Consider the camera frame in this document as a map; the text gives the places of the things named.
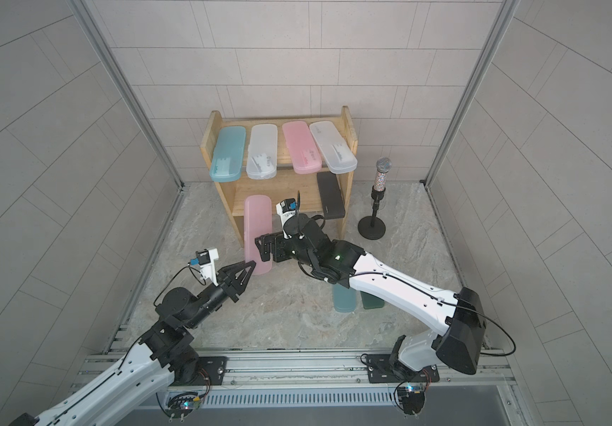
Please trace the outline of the black pencil case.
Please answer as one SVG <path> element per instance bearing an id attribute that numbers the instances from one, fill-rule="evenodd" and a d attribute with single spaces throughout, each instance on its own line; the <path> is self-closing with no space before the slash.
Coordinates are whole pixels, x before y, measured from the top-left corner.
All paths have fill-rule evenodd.
<path id="1" fill-rule="evenodd" d="M 322 171 L 317 174 L 316 179 L 324 218 L 344 218 L 346 210 L 337 176 L 330 171 Z"/>

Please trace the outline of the blue-grey pencil case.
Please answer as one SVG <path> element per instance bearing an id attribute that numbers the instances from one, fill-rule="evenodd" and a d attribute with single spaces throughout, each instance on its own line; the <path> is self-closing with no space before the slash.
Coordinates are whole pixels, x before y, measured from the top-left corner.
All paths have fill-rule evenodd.
<path id="1" fill-rule="evenodd" d="M 339 313 L 354 312 L 357 307 L 357 291 L 334 285 L 332 288 L 334 310 Z"/>

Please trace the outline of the dark green pencil case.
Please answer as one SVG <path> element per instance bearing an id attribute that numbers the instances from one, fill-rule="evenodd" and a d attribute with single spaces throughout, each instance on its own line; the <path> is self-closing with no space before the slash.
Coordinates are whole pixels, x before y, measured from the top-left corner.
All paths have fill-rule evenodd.
<path id="1" fill-rule="evenodd" d="M 360 292 L 360 296 L 365 310 L 381 309 L 385 306 L 385 302 L 377 296 L 363 291 Z"/>

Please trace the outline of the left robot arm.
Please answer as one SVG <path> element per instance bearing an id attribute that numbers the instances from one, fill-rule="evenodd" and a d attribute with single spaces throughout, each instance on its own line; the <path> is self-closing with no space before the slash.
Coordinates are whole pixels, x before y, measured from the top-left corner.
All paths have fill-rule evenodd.
<path id="1" fill-rule="evenodd" d="M 244 293 L 256 262 L 238 262 L 217 272 L 217 284 L 194 296 L 169 290 L 156 306 L 159 319 L 126 354 L 77 393 L 39 415 L 23 413 L 12 425 L 114 425 L 173 383 L 200 384 L 209 392 L 223 381 L 219 360 L 209 367 L 192 348 L 190 330 L 227 301 Z"/>

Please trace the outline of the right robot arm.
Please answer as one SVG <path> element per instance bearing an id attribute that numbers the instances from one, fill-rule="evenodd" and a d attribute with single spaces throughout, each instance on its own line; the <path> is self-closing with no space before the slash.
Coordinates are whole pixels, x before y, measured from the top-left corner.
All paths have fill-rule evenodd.
<path id="1" fill-rule="evenodd" d="M 455 293 L 416 280 L 387 266 L 371 253 L 348 241 L 330 239 L 313 218 L 299 214 L 279 233 L 252 238 L 264 261 L 297 261 L 310 268 L 316 280 L 380 298 L 414 316 L 427 331 L 402 335 L 384 370 L 409 381 L 427 367 L 442 363 L 474 376 L 485 356 L 483 338 L 492 319 L 485 315 L 476 291 Z"/>

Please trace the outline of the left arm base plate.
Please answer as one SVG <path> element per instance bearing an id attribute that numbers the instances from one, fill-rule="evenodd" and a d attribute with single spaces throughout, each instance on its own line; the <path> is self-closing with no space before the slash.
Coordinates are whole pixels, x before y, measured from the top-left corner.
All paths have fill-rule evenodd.
<path id="1" fill-rule="evenodd" d="M 188 360 L 175 373 L 173 386 L 219 386 L 223 384 L 228 358 L 201 357 Z"/>

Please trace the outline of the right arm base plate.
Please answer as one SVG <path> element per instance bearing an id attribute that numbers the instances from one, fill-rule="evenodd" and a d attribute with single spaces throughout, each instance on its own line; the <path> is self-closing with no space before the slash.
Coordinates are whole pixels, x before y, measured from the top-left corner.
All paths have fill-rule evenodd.
<path id="1" fill-rule="evenodd" d="M 435 366 L 428 366 L 420 371 L 413 371 L 400 361 L 391 361 L 390 354 L 367 354 L 359 356 L 366 367 L 369 383 L 438 383 L 439 372 Z"/>

